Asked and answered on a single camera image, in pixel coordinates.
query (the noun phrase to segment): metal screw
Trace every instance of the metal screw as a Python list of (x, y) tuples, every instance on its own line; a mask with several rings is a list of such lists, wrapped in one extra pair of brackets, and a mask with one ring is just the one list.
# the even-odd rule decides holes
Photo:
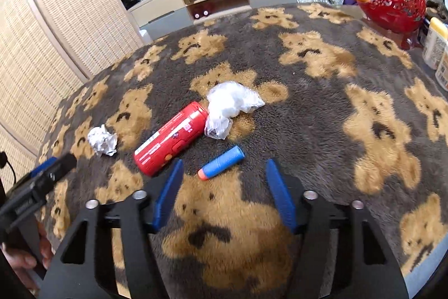
[(134, 194), (132, 194), (132, 197), (136, 200), (144, 199), (146, 198), (148, 194), (145, 191), (135, 191)]
[(87, 209), (93, 209), (93, 208), (96, 208), (98, 205), (99, 205), (99, 202), (98, 202), (98, 200), (96, 200), (96, 199), (88, 200), (88, 201), (86, 202), (86, 208), (87, 208)]
[(355, 209), (363, 209), (364, 203), (361, 200), (353, 200), (352, 201), (352, 207)]
[(315, 191), (306, 191), (305, 193), (303, 193), (303, 196), (309, 200), (315, 200), (318, 197)]

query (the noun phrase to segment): beige drawer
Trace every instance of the beige drawer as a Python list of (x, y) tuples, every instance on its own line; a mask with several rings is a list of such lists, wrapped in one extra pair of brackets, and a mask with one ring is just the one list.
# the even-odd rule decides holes
[(131, 14), (135, 18), (137, 25), (142, 27), (162, 15), (184, 7), (185, 4), (182, 0), (149, 0), (140, 7), (132, 9)]

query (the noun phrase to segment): crumpled white paper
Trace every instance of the crumpled white paper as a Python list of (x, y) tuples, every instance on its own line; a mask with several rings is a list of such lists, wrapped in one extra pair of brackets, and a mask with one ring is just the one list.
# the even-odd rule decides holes
[(116, 153), (117, 136), (109, 133), (104, 125), (92, 128), (87, 134), (87, 140), (97, 155), (112, 156)]
[(225, 82), (213, 87), (207, 94), (209, 101), (208, 117), (205, 122), (206, 136), (224, 140), (233, 124), (231, 118), (240, 111), (252, 113), (264, 106), (256, 91), (236, 82)]

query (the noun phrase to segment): red cylindrical bottle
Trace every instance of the red cylindrical bottle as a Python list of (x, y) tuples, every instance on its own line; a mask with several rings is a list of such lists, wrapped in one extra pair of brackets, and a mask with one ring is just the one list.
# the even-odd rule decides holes
[(198, 102), (192, 102), (176, 114), (161, 129), (146, 140), (134, 153), (142, 173), (153, 176), (169, 160), (204, 133), (208, 112)]

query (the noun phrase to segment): black cable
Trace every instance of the black cable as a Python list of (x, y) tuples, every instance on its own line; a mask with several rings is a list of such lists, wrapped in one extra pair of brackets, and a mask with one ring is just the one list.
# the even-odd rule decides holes
[(16, 172), (14, 171), (13, 166), (10, 164), (9, 161), (6, 161), (6, 163), (10, 166), (11, 171), (13, 172), (13, 175), (14, 175), (14, 184), (16, 184), (16, 183), (17, 183)]

